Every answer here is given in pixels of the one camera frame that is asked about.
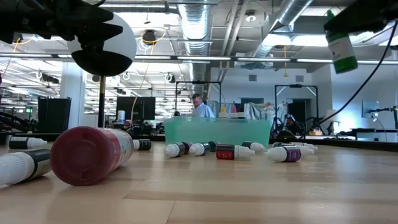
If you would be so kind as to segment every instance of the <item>green bottle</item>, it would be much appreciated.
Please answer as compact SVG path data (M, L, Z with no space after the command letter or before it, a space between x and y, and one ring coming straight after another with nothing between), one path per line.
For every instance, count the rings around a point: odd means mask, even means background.
M328 20L335 17L328 11ZM337 74L345 73L358 68L358 62L355 57L354 48L351 44L348 34L326 32L326 39L329 43L329 50Z

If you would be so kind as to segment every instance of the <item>black monitor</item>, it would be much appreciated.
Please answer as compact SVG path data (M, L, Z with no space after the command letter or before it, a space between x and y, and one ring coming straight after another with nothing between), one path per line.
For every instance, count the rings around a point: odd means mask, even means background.
M117 98L116 114L119 110L126 112L126 120L131 119L131 109L134 96L122 96ZM138 97L134 105L134 120L155 120L155 97Z

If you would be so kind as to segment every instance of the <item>white sphere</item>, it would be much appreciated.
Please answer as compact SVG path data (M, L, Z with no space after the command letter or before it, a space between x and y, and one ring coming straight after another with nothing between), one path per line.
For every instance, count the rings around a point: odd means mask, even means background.
M101 55L94 57L83 51L77 37L67 44L72 58L82 69L93 75L115 76L131 66L137 52L136 36L129 24L116 14L105 23L121 26L123 32L105 40Z

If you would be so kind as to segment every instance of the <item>teal plastic bin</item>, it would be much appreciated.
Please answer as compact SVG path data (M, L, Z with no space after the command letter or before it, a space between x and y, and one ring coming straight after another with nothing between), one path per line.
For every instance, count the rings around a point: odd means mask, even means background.
M268 146L271 124L266 120L175 116L164 123L166 143L218 141L241 145L252 141Z

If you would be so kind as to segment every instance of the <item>ceiling duct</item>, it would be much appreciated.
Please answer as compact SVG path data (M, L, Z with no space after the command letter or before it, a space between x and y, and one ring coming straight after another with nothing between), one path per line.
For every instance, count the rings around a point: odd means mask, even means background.
M313 0L284 0L280 5L280 10L268 15L263 25L263 37L264 40L257 47L257 49L251 52L251 57L264 58L275 46L272 43L267 43L266 37L271 31L281 29L283 27L289 27L292 30L293 23L300 17L301 13L309 7ZM268 68L269 65L261 65L261 63L247 63L241 65L241 68L252 70L255 68Z
M178 5L178 8L182 17L183 38L186 40L197 40L197 42L185 43L187 54L189 56L207 56L209 43L202 41L208 39L210 6L181 4ZM206 64L191 63L189 71L191 80L206 80ZM192 88L193 91L199 89L195 85Z

